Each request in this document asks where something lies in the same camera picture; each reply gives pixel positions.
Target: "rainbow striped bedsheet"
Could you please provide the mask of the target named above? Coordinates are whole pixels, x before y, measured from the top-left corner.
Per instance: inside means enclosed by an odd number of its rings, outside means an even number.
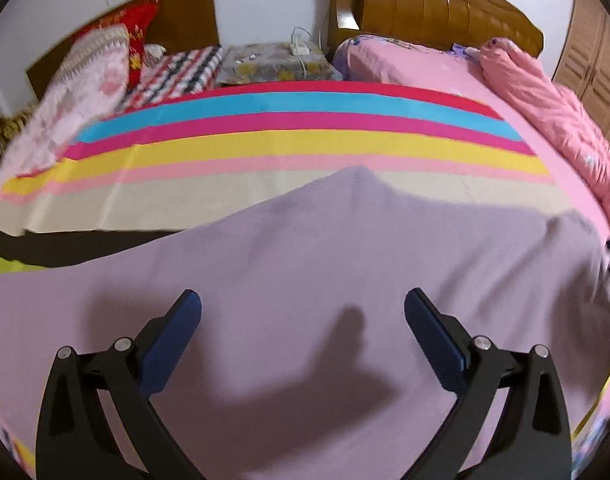
[[[84,130],[53,168],[0,191],[0,230],[181,230],[341,168],[449,202],[570,208],[528,144],[485,104],[383,84],[218,89]]]

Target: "red pillow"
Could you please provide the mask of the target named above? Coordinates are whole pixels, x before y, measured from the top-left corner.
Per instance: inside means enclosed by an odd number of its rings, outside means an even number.
[[[74,40],[79,40],[95,28],[108,28],[120,25],[121,23],[125,25],[130,35],[130,83],[128,88],[132,89],[140,82],[140,67],[143,50],[145,49],[145,36],[147,36],[149,24],[158,12],[158,2],[136,4],[104,16],[92,25],[87,25],[76,33]]]

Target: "yellow stripe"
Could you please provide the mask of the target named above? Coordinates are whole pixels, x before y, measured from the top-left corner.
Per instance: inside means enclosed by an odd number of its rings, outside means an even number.
[[[5,260],[0,257],[0,274],[6,274],[8,272],[26,272],[29,270],[41,270],[45,267],[27,265],[18,260]]]
[[[23,444],[16,437],[12,436],[14,440],[14,444],[16,444],[16,449],[18,450],[19,455],[21,456],[22,461],[27,465],[31,470],[35,471],[36,469],[36,456],[32,453],[25,444]]]
[[[572,440],[574,440],[576,437],[578,437],[581,434],[581,432],[585,429],[585,426],[589,422],[592,415],[594,415],[594,412],[598,408],[598,405],[600,404],[601,399],[603,399],[603,397],[605,396],[605,393],[609,387],[610,387],[610,375],[607,378],[607,381],[605,381],[605,384],[604,384],[603,388],[601,389],[601,393],[598,395],[598,399],[596,400],[596,402],[594,402],[592,407],[586,413],[586,416],[584,416],[583,419],[576,426],[576,430],[574,430],[572,432]]]
[[[8,181],[3,190],[15,194],[29,194],[49,180],[75,182],[119,170],[164,166],[194,160],[272,155],[403,156],[451,160],[525,173],[548,174],[547,169],[536,156],[462,140],[362,130],[265,130],[134,145],[79,161],[66,158],[46,173]]]

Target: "power adapter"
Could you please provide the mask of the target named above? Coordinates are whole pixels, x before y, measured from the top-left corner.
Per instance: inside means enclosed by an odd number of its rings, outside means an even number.
[[[291,54],[293,56],[307,56],[307,54],[309,54],[309,47],[304,43],[298,45],[293,44],[291,46]]]

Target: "blue gripper pad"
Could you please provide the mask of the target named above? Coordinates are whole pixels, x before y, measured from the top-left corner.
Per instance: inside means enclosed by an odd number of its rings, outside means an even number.
[[[466,358],[439,316],[441,314],[419,288],[410,290],[405,297],[405,320],[443,389],[460,396],[467,389]]]
[[[147,399],[162,392],[180,360],[192,335],[201,322],[201,298],[186,291],[173,306],[159,336],[140,360],[138,388]]]

